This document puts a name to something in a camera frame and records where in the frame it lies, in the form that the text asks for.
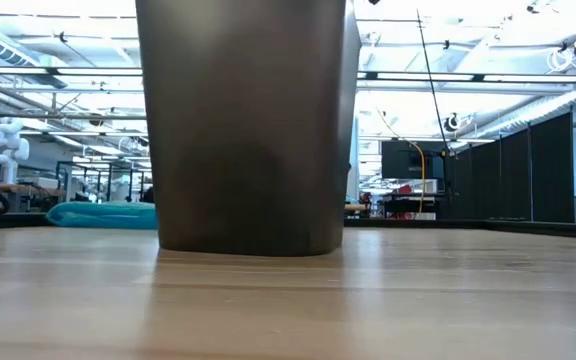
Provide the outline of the grey trash bin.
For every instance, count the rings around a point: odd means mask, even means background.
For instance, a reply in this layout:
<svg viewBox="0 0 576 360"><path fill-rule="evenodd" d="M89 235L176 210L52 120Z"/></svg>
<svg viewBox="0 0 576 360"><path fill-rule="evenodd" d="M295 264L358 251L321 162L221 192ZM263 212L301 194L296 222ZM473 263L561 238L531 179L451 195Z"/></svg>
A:
<svg viewBox="0 0 576 360"><path fill-rule="evenodd" d="M312 256L342 241L354 0L135 0L159 244Z"/></svg>

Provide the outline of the teal plastic trash bag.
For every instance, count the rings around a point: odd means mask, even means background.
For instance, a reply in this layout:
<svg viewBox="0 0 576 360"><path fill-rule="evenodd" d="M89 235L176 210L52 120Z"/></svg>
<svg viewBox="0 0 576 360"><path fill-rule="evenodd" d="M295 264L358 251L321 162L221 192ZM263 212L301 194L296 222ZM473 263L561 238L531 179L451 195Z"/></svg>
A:
<svg viewBox="0 0 576 360"><path fill-rule="evenodd" d="M52 225L76 228L156 230L158 220L152 203L65 202L45 215Z"/></svg>

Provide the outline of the black partition wall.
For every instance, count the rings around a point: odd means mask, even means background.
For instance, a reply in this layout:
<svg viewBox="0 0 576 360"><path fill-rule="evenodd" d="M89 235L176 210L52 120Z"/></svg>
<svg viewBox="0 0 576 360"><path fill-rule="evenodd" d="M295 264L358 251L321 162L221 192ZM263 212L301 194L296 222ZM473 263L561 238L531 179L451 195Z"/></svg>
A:
<svg viewBox="0 0 576 360"><path fill-rule="evenodd" d="M572 114L468 148L448 174L451 219L572 223Z"/></svg>

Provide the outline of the black monitor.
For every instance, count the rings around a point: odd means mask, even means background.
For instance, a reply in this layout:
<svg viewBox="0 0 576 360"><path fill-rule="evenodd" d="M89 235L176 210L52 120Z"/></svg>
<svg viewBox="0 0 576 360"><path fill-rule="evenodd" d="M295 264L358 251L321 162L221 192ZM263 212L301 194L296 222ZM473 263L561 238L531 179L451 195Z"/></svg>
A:
<svg viewBox="0 0 576 360"><path fill-rule="evenodd" d="M381 143L381 174L383 179L421 180L444 178L444 146L439 142L404 140Z"/></svg>

